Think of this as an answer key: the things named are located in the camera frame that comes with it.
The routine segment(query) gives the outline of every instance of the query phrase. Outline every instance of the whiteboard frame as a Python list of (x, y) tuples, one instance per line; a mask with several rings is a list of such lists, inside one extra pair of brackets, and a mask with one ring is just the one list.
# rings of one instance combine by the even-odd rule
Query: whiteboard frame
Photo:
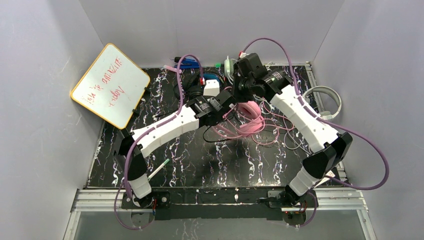
[(93, 65), (97, 62), (97, 60), (100, 58), (100, 56), (103, 54), (103, 52), (105, 51), (105, 49), (109, 46), (112, 45), (114, 48), (116, 48), (122, 55), (124, 55), (132, 64), (134, 64), (135, 66), (137, 66), (137, 68), (148, 77), (148, 82), (147, 85), (144, 87), (143, 92), (140, 95), (140, 98), (138, 99), (138, 101), (135, 103), (135, 106), (133, 109), (136, 109), (137, 106), (139, 105), (140, 100), (142, 99), (143, 95), (145, 94), (146, 91), (146, 87), (150, 84), (150, 76), (144, 72), (135, 62), (133, 62), (133, 60), (131, 60), (127, 55), (125, 55), (125, 53), (123, 53), (119, 48), (117, 48), (117, 46), (115, 46), (113, 43), (108, 43), (104, 46), (103, 50), (101, 50), (101, 52), (98, 54), (98, 56), (95, 58), (95, 60), (93, 61), (93, 63), (90, 65), (90, 67), (88, 68), (88, 70), (84, 73), (84, 75), (81, 77), (81, 79), (78, 81), (78, 83), (76, 84), (76, 86), (72, 89), (72, 91), (70, 92), (70, 97), (72, 98), (72, 100), (74, 100), (75, 102), (79, 103), (80, 105), (82, 105), (84, 108), (90, 110), (90, 112), (96, 114), (97, 116), (99, 116), (100, 118), (102, 118), (103, 120), (105, 120), (106, 122), (112, 124), (115, 128), (117, 129), (124, 129), (127, 127), (128, 123), (130, 122), (131, 117), (133, 116), (134, 113), (132, 113), (128, 120), (126, 121), (126, 124), (124, 127), (120, 127), (115, 125), (114, 123), (108, 121), (105, 117), (103, 117), (102, 115), (98, 114), (97, 112), (95, 112), (93, 109), (91, 109), (88, 105), (85, 105), (83, 103), (81, 103), (80, 101), (78, 101), (76, 98), (73, 97), (74, 91), (78, 88), (78, 85), (80, 85), (81, 81), (86, 77), (86, 75), (89, 73), (89, 71), (92, 69)]

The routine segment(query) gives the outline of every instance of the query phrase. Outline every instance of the metal frame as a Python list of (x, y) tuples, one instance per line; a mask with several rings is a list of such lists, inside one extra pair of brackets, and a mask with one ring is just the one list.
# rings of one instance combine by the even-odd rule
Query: metal frame
[[(311, 87), (316, 87), (317, 86), (317, 81), (315, 80), (315, 76), (314, 73), (312, 72), (312, 65), (309, 61), (307, 61), (305, 63), (305, 68), (306, 68), (306, 73), (307, 73), (307, 78), (309, 79), (309, 83)], [(325, 110), (324, 105), (323, 105), (323, 101), (321, 100), (321, 95), (317, 92), (313, 93), (313, 96), (315, 97), (316, 100), (316, 105)]]
[[(113, 212), (117, 192), (117, 189), (77, 190), (63, 239), (74, 239), (81, 212)], [(362, 191), (348, 187), (318, 187), (315, 192), (319, 203), (318, 211), (356, 210), (365, 239), (377, 239), (368, 216), (368, 206)], [(123, 194), (123, 192), (120, 192), (116, 201), (118, 212), (152, 212), (151, 209), (122, 209)], [(282, 212), (292, 210), (293, 208), (281, 208)]]

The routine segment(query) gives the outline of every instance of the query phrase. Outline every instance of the whiteboard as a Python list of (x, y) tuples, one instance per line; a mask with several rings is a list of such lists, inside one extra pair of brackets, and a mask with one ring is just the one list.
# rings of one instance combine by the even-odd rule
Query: whiteboard
[(72, 90), (71, 98), (118, 129), (127, 126), (150, 77), (112, 43)]

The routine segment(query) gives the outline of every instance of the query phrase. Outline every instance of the marker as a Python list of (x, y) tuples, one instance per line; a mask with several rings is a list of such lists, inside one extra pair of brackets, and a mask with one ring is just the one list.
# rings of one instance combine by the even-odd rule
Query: marker
[(177, 72), (177, 69), (175, 67), (172, 67), (172, 66), (163, 65), (163, 68), (166, 69), (166, 70), (172, 71), (174, 73)]
[(147, 177), (147, 180), (150, 181), (150, 179), (152, 179), (158, 172), (159, 170), (161, 170), (168, 162), (170, 161), (170, 159), (166, 159), (158, 168), (156, 168), (156, 170), (154, 170), (150, 176)]

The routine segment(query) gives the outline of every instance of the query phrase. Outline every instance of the white plastic casing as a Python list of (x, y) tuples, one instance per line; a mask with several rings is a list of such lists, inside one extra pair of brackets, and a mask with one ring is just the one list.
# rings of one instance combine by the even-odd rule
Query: white plastic casing
[(206, 80), (206, 86), (204, 86), (203, 96), (216, 97), (220, 93), (220, 83), (216, 79)]
[(141, 177), (128, 181), (129, 185), (131, 185), (134, 194), (137, 198), (141, 199), (147, 196), (147, 194), (152, 192), (152, 187), (149, 184), (149, 180), (147, 178), (147, 173), (143, 174)]
[[(308, 142), (310, 149), (316, 153), (325, 148), (325, 143), (332, 143), (339, 133), (331, 126), (311, 116), (301, 105), (295, 93), (295, 87), (288, 85), (282, 90), (282, 94), (276, 94), (270, 101), (296, 126), (302, 136)], [(305, 106), (314, 112), (313, 108), (305, 102)]]
[[(176, 116), (172, 121), (158, 127), (159, 124), (165, 122), (166, 120)], [(145, 126), (140, 129), (134, 130), (134, 135), (132, 138), (134, 140), (138, 139), (141, 134), (151, 128), (155, 128), (148, 135), (144, 136), (139, 142), (138, 145), (142, 145), (141, 154), (143, 157), (150, 155), (155, 149), (159, 148), (163, 144), (169, 142), (170, 140), (199, 128), (199, 119), (195, 118), (196, 113), (187, 106), (183, 106), (179, 115), (176, 113), (165, 117), (149, 126)], [(134, 194), (137, 198), (144, 198), (147, 194), (152, 192), (152, 187), (149, 184), (149, 179), (147, 174), (143, 174), (141, 177), (128, 181), (131, 185)]]
[(300, 169), (296, 177), (288, 185), (298, 196), (302, 196), (319, 180), (311, 176), (302, 166), (302, 169)]
[(183, 133), (187, 133), (199, 128), (199, 119), (195, 118), (196, 113), (187, 106), (183, 106), (181, 113), (176, 116), (175, 119), (168, 122), (167, 124), (157, 127), (159, 124), (175, 116), (176, 113), (165, 117), (149, 126), (145, 126), (140, 129), (134, 130), (134, 135), (132, 138), (136, 140), (150, 128), (155, 128), (154, 131), (150, 132), (148, 135), (144, 136), (139, 142), (138, 145), (142, 145), (140, 150), (143, 154), (143, 157), (150, 155), (155, 149), (159, 148), (163, 144), (171, 141), (172, 139), (180, 136)]

